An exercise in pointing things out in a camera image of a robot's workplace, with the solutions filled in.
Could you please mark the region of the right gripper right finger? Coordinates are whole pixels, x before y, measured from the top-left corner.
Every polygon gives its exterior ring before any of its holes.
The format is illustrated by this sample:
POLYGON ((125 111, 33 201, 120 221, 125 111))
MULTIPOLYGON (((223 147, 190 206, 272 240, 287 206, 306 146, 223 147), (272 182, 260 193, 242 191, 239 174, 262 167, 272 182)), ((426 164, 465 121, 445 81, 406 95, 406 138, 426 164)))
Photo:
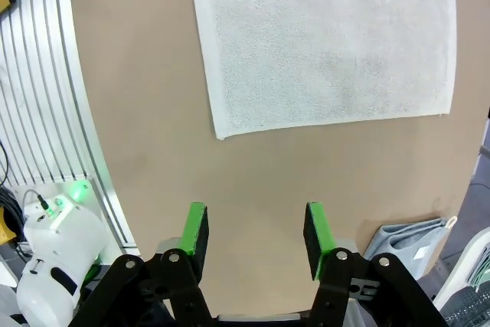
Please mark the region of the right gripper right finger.
POLYGON ((308 327, 342 327, 350 299, 377 327, 449 327, 396 256, 367 260, 338 247, 318 202, 306 204, 304 239, 312 278, 319 281, 308 327))

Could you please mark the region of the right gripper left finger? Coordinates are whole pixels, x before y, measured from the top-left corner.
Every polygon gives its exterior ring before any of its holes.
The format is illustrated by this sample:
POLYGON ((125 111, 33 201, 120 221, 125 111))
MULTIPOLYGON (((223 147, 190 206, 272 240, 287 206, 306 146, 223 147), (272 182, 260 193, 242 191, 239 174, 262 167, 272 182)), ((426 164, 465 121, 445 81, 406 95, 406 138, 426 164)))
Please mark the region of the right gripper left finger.
POLYGON ((207 206, 193 202, 182 236, 147 261, 118 257, 71 327, 212 327, 199 288, 208 236, 207 206))

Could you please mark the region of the light blue towel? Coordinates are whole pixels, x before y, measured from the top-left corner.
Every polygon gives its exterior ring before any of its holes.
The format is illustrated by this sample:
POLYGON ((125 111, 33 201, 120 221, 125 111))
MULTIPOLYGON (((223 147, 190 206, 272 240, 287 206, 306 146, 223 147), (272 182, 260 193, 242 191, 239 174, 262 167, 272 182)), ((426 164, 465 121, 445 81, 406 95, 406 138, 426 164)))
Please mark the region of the light blue towel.
POLYGON ((364 252, 365 259, 381 253, 397 256, 415 280, 426 272, 434 251, 458 221, 439 217, 427 221, 380 226, 364 252))

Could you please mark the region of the grey perforated plastic basket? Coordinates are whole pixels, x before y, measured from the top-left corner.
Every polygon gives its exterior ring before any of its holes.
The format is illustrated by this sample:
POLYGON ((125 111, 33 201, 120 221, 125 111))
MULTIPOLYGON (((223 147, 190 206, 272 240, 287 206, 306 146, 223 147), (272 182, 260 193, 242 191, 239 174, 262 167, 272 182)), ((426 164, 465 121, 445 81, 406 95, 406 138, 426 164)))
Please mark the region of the grey perforated plastic basket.
POLYGON ((490 283, 484 283, 478 292, 471 287, 461 289, 440 314, 449 327, 490 327, 490 283))

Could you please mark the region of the white towel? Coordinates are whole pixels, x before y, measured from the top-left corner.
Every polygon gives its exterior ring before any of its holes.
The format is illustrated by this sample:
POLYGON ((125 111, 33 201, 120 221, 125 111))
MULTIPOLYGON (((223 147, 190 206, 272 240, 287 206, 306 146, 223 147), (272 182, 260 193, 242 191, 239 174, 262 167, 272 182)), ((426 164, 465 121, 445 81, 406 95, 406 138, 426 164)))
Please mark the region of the white towel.
POLYGON ((456 0, 194 0, 215 135, 446 115, 456 0))

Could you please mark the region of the green towel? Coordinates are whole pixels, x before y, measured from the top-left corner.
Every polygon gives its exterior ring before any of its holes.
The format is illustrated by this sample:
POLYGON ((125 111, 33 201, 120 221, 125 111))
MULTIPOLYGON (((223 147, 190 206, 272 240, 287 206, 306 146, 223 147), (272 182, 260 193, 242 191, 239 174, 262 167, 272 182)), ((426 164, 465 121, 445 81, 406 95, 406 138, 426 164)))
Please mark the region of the green towel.
POLYGON ((469 275, 468 284, 478 292, 480 286, 488 281, 490 281, 490 260, 475 267, 469 275))

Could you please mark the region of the aluminium profile frame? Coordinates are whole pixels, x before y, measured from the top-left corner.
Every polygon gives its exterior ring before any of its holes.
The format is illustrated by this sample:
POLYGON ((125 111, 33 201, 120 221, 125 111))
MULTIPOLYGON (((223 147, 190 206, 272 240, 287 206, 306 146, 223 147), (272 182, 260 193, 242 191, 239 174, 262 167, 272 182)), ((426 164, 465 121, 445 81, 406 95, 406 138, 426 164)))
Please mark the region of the aluminium profile frame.
POLYGON ((96 134, 71 0, 15 0, 0 14, 0 182, 20 201, 65 194, 138 253, 96 134))

